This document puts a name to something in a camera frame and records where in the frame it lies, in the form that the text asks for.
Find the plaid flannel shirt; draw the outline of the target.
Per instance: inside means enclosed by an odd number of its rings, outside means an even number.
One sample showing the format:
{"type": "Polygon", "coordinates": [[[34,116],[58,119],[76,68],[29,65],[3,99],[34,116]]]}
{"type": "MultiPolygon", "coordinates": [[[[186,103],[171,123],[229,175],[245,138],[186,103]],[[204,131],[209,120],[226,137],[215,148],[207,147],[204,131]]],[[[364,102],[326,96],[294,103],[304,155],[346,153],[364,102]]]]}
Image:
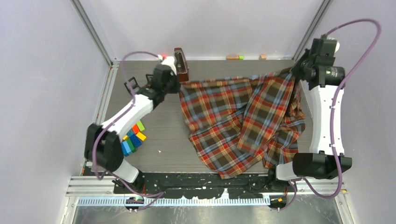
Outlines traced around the plaid flannel shirt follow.
{"type": "Polygon", "coordinates": [[[181,111],[202,163],[231,179],[259,162],[273,168],[292,161],[305,130],[298,84],[288,68],[182,83],[181,111]]]}

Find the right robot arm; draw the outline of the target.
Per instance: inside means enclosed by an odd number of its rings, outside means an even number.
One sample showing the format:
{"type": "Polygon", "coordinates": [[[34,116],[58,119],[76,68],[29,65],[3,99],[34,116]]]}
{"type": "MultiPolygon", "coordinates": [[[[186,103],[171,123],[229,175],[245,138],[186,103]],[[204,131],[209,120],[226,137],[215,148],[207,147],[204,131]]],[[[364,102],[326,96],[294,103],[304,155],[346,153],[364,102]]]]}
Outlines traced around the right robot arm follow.
{"type": "Polygon", "coordinates": [[[313,134],[309,152],[296,153],[291,162],[268,171],[266,183],[271,191],[279,191],[297,178],[332,180],[352,167],[352,158],[345,156],[340,133],[344,93],[341,82],[345,70],[333,65],[338,48],[337,40],[326,35],[315,38],[311,48],[305,50],[291,69],[295,78],[308,83],[313,134]]]}

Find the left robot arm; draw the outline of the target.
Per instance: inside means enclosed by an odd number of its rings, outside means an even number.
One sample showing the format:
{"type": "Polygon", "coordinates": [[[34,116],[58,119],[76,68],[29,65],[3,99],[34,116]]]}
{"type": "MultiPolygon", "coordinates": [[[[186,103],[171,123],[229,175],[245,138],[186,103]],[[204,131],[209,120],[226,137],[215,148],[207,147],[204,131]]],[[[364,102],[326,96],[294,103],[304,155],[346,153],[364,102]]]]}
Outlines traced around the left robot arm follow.
{"type": "Polygon", "coordinates": [[[126,181],[130,192],[140,192],[143,187],[143,180],[138,177],[140,171],[125,160],[121,140],[133,125],[164,101],[166,94],[179,90],[175,65],[165,62],[157,65],[151,80],[124,108],[102,124],[88,126],[84,157],[126,181]]]}

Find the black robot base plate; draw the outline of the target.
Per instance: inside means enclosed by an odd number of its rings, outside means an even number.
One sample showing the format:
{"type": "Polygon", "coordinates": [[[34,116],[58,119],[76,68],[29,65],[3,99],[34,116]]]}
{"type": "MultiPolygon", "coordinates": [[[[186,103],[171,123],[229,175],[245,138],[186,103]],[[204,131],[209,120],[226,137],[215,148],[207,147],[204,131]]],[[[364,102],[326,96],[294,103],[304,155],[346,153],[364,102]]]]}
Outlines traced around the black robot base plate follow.
{"type": "Polygon", "coordinates": [[[230,199],[248,199],[260,198],[261,193],[293,192],[289,183],[267,174],[241,174],[221,179],[215,173],[141,173],[134,183],[123,184],[120,180],[113,183],[115,194],[129,194],[132,188],[141,194],[163,193],[167,199],[218,199],[224,193],[230,199]]]}

